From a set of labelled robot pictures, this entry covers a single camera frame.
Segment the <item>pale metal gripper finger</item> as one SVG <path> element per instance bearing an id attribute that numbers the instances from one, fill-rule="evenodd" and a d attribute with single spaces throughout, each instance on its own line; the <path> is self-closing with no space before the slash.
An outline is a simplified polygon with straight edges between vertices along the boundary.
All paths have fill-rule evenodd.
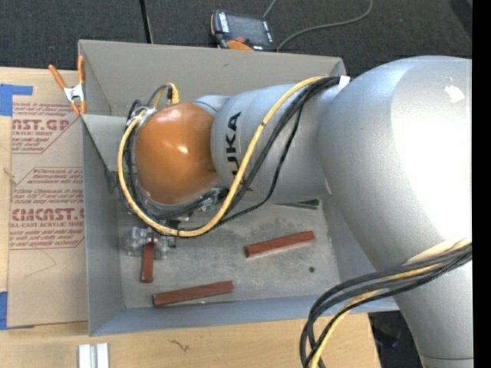
<path id="1" fill-rule="evenodd" d="M 157 260 L 163 260 L 167 257 L 171 249 L 171 237 L 167 235 L 158 235 L 153 238 L 154 257 Z"/>
<path id="2" fill-rule="evenodd" d="M 143 248 L 150 241 L 147 228 L 132 227 L 127 237 L 127 254 L 139 257 L 143 254 Z"/>

